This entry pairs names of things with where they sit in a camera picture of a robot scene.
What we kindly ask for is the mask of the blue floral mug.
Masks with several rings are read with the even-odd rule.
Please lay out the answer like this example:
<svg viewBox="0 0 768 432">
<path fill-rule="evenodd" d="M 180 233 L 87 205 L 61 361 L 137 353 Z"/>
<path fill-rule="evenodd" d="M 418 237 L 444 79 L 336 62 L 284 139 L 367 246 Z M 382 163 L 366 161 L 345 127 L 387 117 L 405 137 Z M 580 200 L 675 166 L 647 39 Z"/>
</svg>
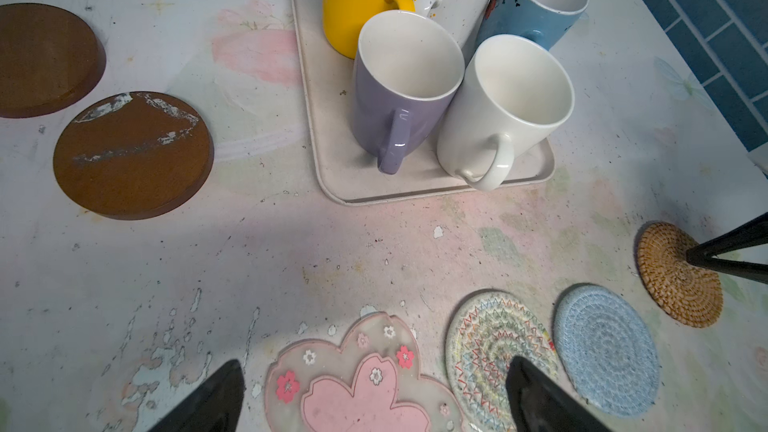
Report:
<svg viewBox="0 0 768 432">
<path fill-rule="evenodd" d="M 577 22 L 589 0 L 490 0 L 475 44 L 499 34 L 524 37 L 549 50 Z"/>
</svg>

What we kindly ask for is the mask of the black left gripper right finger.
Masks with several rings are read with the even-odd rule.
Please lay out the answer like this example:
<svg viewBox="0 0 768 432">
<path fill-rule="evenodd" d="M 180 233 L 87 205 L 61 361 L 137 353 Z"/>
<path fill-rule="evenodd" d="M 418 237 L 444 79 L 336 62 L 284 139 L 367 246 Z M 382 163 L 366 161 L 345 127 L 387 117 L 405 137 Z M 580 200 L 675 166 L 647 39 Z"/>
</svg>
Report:
<svg viewBox="0 0 768 432">
<path fill-rule="evenodd" d="M 609 431 L 524 356 L 512 359 L 505 386 L 517 431 Z"/>
</svg>

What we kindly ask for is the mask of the blue woven round coaster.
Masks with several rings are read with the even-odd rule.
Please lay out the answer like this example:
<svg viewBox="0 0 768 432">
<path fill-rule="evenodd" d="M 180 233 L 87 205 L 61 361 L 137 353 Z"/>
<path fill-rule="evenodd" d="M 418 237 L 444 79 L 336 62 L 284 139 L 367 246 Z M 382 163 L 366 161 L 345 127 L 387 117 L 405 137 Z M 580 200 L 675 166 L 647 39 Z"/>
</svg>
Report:
<svg viewBox="0 0 768 432">
<path fill-rule="evenodd" d="M 576 392 L 601 411 L 638 417 L 654 404 L 660 362 L 650 331 L 621 296 L 594 284 L 557 303 L 554 345 Z"/>
</svg>

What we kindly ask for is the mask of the tan rattan round coaster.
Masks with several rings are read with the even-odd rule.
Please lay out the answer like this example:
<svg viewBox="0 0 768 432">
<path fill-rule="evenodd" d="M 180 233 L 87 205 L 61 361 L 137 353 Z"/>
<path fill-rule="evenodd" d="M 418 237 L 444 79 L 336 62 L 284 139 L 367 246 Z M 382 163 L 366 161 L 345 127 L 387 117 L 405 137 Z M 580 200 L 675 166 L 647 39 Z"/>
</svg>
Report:
<svg viewBox="0 0 768 432">
<path fill-rule="evenodd" d="M 686 253 L 698 243 L 676 225 L 650 224 L 636 247 L 639 276 L 653 300 L 685 325 L 705 328 L 716 323 L 724 303 L 717 273 L 693 266 Z"/>
</svg>

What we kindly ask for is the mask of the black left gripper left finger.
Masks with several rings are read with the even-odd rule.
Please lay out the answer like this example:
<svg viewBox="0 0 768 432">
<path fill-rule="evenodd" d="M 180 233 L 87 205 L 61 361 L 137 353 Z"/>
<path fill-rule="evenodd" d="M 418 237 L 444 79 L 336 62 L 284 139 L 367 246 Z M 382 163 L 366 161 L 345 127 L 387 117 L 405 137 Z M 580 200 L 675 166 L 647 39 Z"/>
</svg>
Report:
<svg viewBox="0 0 768 432">
<path fill-rule="evenodd" d="M 244 392 L 242 366 L 229 360 L 149 431 L 235 431 Z"/>
</svg>

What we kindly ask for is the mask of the matte brown wooden coaster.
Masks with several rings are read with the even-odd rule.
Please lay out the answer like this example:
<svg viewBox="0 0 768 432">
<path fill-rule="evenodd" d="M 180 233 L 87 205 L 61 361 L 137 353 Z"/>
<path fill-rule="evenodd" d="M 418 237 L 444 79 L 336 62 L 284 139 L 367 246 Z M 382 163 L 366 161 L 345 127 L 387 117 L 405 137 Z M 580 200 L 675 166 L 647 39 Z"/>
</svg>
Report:
<svg viewBox="0 0 768 432">
<path fill-rule="evenodd" d="M 1 7 L 1 116 L 20 119 L 62 110 L 90 93 L 106 69 L 90 25 L 40 3 Z"/>
</svg>

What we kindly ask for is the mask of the purple mug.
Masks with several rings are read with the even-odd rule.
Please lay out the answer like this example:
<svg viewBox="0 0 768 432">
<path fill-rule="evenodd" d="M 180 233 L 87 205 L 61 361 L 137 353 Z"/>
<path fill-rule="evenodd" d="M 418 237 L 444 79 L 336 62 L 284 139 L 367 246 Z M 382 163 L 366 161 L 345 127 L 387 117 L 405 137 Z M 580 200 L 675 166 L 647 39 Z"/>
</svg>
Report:
<svg viewBox="0 0 768 432">
<path fill-rule="evenodd" d="M 413 12 L 379 13 L 362 27 L 353 64 L 351 129 L 384 174 L 431 134 L 464 77 L 458 44 Z"/>
</svg>

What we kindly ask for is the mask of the multicolour woven round coaster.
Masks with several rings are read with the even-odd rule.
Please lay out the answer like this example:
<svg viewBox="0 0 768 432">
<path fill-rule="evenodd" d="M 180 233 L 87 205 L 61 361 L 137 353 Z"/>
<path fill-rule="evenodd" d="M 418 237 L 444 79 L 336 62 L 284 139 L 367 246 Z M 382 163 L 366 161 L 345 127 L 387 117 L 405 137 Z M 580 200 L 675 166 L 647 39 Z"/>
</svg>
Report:
<svg viewBox="0 0 768 432">
<path fill-rule="evenodd" d="M 511 293 L 469 296 L 456 310 L 445 339 L 449 384 L 475 431 L 514 431 L 506 392 L 513 359 L 522 356 L 550 378 L 558 357 L 546 327 Z"/>
</svg>

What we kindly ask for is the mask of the pink flower silicone coaster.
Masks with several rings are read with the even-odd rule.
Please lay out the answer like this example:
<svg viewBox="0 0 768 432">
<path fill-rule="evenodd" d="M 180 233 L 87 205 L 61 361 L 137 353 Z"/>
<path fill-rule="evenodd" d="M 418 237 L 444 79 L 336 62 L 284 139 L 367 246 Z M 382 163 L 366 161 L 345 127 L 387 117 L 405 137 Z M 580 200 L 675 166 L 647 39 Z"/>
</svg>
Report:
<svg viewBox="0 0 768 432">
<path fill-rule="evenodd" d="M 385 312 L 358 320 L 340 344 L 284 349 L 264 385 L 272 431 L 461 431 L 451 389 L 421 371 L 410 328 Z"/>
</svg>

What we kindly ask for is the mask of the beige serving tray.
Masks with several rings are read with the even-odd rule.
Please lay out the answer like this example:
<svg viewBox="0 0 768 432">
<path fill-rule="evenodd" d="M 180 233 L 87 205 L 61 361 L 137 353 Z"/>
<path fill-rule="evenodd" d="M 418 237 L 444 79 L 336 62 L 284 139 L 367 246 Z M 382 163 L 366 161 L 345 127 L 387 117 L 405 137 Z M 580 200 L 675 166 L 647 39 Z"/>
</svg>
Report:
<svg viewBox="0 0 768 432">
<path fill-rule="evenodd" d="M 472 191 L 439 165 L 437 131 L 405 158 L 396 174 L 378 170 L 376 158 L 360 147 L 350 127 L 353 61 L 328 44 L 322 0 L 291 2 L 315 171 L 325 194 L 356 206 Z"/>
</svg>

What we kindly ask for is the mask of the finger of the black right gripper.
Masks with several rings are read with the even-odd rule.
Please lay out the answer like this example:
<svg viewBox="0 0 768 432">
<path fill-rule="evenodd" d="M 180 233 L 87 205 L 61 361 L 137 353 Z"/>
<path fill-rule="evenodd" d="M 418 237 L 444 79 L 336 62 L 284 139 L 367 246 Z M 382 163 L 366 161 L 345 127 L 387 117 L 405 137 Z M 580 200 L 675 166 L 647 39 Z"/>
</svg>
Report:
<svg viewBox="0 0 768 432">
<path fill-rule="evenodd" d="M 729 260 L 719 259 L 719 255 L 766 243 L 767 214 L 764 213 L 726 234 L 689 249 L 686 252 L 686 261 L 690 264 L 725 264 L 729 263 Z"/>
<path fill-rule="evenodd" d="M 753 282 L 768 283 L 768 266 L 766 264 L 703 257 L 696 260 L 696 266 Z"/>
</svg>

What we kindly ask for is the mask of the glossy brown scratched coaster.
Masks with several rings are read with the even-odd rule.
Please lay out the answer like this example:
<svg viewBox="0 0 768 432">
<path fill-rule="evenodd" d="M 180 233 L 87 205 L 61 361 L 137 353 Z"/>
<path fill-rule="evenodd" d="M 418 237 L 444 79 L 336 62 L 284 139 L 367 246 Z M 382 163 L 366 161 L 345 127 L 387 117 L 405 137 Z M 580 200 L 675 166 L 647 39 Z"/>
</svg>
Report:
<svg viewBox="0 0 768 432">
<path fill-rule="evenodd" d="M 167 213 L 205 183 L 214 159 L 200 113 L 160 92 L 124 92 L 79 113 L 61 133 L 52 166 L 79 206 L 117 220 Z"/>
</svg>

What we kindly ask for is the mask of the plain white mug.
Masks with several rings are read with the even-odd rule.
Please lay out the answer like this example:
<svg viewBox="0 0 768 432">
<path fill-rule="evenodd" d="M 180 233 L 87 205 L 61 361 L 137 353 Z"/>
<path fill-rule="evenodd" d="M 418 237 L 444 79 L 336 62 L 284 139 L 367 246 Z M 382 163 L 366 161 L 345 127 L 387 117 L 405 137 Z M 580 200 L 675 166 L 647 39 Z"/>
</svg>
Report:
<svg viewBox="0 0 768 432">
<path fill-rule="evenodd" d="M 492 191 L 574 107 L 572 81 L 549 51 L 520 36 L 492 36 L 476 49 L 445 114 L 439 164 L 470 187 Z"/>
</svg>

